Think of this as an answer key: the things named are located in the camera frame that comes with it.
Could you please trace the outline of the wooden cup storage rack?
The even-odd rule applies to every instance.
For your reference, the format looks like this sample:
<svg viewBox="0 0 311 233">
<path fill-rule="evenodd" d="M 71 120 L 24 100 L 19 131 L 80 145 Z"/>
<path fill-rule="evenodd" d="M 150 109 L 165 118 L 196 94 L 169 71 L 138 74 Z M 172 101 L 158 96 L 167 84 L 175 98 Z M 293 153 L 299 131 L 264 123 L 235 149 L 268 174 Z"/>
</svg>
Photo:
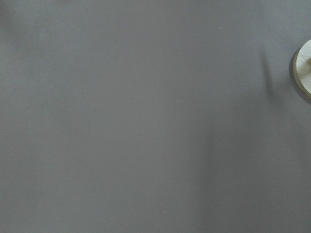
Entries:
<svg viewBox="0 0 311 233">
<path fill-rule="evenodd" d="M 311 98 L 311 41 L 297 51 L 293 61 L 294 79 L 301 92 Z"/>
</svg>

